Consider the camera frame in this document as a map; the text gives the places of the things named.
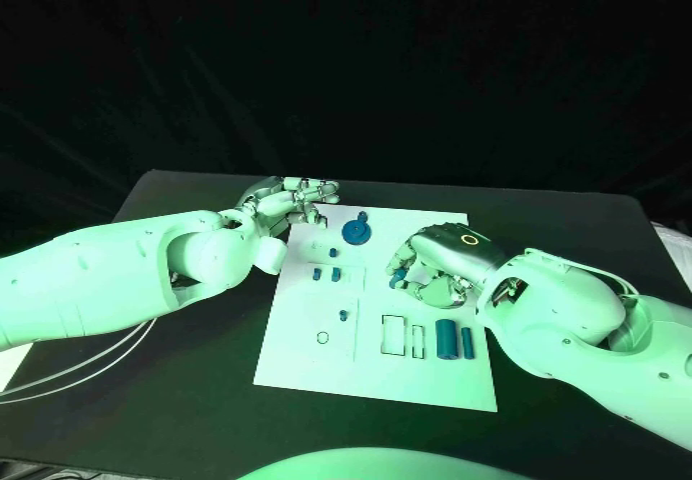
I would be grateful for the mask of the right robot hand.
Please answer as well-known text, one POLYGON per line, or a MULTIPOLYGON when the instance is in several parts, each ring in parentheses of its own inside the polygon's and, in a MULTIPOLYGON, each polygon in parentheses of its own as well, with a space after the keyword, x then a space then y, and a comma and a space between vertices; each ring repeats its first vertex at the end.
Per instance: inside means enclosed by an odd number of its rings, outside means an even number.
POLYGON ((453 309, 463 306, 468 292, 479 293, 508 258, 494 242, 462 223, 445 223, 422 228, 404 241, 385 268, 397 279, 391 288, 407 293, 423 304, 453 309), (407 280, 420 262, 430 282, 407 280))

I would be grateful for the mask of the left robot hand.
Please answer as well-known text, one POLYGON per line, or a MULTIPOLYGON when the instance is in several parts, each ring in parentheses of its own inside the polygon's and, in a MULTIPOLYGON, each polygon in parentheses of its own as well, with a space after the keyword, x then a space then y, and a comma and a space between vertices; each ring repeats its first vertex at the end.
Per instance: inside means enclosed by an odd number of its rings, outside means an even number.
POLYGON ((339 203, 339 189, 334 180, 272 176, 247 189, 236 209, 254 219, 263 236, 279 237, 295 224, 326 229, 318 205, 339 203))

